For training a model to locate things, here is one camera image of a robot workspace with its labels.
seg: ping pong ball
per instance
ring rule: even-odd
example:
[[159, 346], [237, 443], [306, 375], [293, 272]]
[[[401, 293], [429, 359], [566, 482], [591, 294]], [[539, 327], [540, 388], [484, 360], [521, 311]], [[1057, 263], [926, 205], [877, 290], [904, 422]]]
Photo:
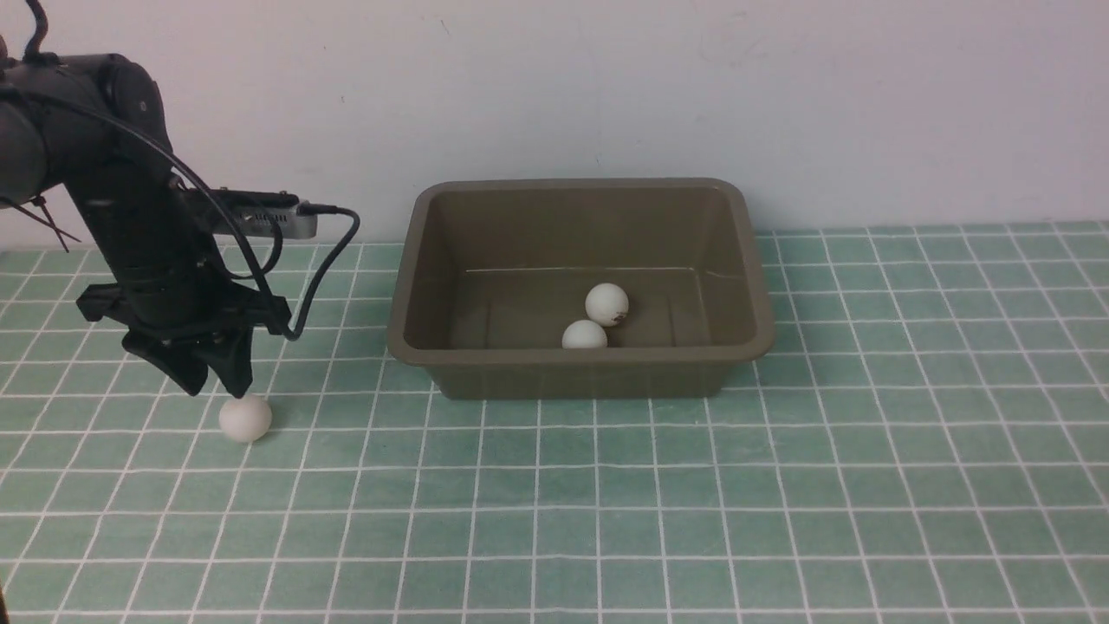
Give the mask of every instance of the ping pong ball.
[[250, 444], [265, 436], [272, 422], [269, 403], [257, 395], [228, 399], [220, 408], [220, 429], [224, 436], [243, 444]]
[[604, 328], [588, 319], [570, 324], [562, 333], [562, 349], [599, 349], [608, 345]]
[[597, 284], [586, 295], [586, 316], [602, 328], [611, 328], [628, 317], [628, 293], [615, 284]]

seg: black robotic arm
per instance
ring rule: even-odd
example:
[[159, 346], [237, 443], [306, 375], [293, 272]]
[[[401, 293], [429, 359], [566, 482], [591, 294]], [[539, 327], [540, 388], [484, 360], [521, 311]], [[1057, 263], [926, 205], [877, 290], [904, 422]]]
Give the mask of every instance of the black robotic arm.
[[[285, 193], [208, 188], [173, 154], [157, 85], [142, 67], [120, 54], [41, 53], [44, 30], [42, 21], [22, 61], [0, 55], [0, 204], [18, 206], [63, 185], [116, 280], [78, 297], [84, 318], [125, 326], [123, 348], [189, 395], [201, 391], [211, 369], [227, 392], [243, 397], [253, 380], [254, 328], [299, 338], [316, 286], [357, 231], [357, 214]], [[284, 233], [313, 235], [316, 214], [345, 214], [353, 225], [309, 283], [291, 329], [288, 304], [269, 289], [243, 229], [272, 231], [279, 244]], [[258, 289], [233, 280], [214, 233], [235, 236]]]

